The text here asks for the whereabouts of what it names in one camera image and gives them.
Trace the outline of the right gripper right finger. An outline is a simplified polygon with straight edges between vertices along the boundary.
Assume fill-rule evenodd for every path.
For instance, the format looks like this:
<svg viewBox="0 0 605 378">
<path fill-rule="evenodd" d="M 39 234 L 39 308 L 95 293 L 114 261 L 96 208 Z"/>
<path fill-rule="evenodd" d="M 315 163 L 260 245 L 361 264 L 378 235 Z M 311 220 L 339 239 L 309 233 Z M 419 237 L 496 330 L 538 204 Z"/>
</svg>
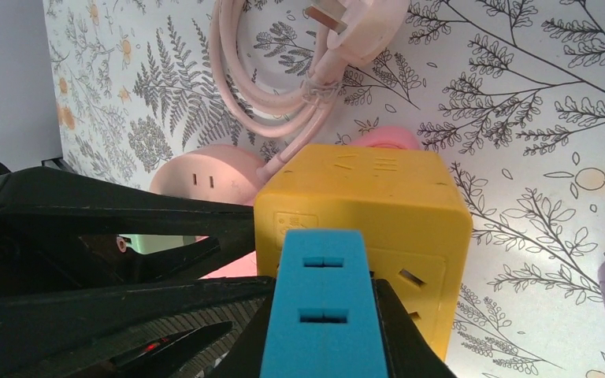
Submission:
<svg viewBox="0 0 605 378">
<path fill-rule="evenodd" d="M 455 378 L 425 341 L 391 284 L 373 281 L 377 315 L 389 378 Z"/>
</svg>

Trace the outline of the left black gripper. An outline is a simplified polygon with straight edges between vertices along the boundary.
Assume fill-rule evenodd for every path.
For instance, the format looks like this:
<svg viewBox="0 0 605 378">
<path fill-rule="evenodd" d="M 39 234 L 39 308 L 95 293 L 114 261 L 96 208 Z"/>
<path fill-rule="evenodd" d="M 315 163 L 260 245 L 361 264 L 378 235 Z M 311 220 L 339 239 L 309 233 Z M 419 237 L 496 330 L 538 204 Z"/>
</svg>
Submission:
<svg viewBox="0 0 605 378">
<path fill-rule="evenodd" d="M 119 235 L 194 236 L 137 254 Z M 65 377 L 160 339 L 218 326 L 183 364 L 236 341 L 275 281 L 195 280 L 255 248 L 253 210 L 0 163 L 0 377 Z M 80 290 L 96 287 L 100 289 Z"/>
</svg>

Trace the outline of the pink triangular power strip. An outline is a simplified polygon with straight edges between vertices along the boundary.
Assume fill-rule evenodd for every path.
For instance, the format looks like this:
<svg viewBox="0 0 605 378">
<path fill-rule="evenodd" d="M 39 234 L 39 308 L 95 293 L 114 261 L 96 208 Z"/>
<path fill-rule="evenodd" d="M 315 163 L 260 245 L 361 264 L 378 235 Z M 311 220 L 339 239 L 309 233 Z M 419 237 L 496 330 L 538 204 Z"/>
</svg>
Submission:
<svg viewBox="0 0 605 378">
<path fill-rule="evenodd" d="M 400 126 L 384 126 L 375 128 L 356 140 L 351 140 L 347 146 L 365 146 L 377 148 L 392 148 L 400 150 L 420 150 L 421 144 L 414 134 Z M 257 254 L 252 251 L 248 255 L 208 273 L 204 278 L 254 276 L 257 272 Z"/>
</svg>

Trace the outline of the cyan cube socket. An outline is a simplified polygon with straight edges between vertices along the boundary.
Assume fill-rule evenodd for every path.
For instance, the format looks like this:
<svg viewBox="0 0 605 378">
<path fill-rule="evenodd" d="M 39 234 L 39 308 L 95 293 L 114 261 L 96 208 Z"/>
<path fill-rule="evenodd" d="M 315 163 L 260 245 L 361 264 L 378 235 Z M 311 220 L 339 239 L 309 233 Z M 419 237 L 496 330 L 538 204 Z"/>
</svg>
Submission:
<svg viewBox="0 0 605 378">
<path fill-rule="evenodd" d="M 362 234 L 287 233 L 262 355 L 262 377 L 386 377 Z"/>
</svg>

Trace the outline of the yellow cube socket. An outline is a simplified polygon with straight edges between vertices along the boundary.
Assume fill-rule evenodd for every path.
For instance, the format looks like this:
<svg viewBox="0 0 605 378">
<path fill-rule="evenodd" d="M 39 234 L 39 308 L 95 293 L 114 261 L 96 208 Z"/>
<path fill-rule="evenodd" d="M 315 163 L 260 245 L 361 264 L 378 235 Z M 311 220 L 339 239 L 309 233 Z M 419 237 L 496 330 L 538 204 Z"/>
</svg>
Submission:
<svg viewBox="0 0 605 378">
<path fill-rule="evenodd" d="M 258 192 L 254 225 L 256 269 L 266 276 L 292 229 L 360 231 L 374 277 L 446 357 L 473 222 L 438 154 L 310 144 Z"/>
</svg>

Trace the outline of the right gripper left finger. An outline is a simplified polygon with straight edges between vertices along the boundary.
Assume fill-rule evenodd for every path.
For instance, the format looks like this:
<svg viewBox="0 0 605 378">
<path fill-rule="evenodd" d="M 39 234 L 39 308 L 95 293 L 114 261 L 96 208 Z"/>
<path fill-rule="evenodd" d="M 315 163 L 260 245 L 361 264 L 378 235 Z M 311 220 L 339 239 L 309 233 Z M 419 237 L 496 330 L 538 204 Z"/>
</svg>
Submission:
<svg viewBox="0 0 605 378">
<path fill-rule="evenodd" d="M 210 378 L 259 378 L 273 297 L 267 297 Z"/>
</svg>

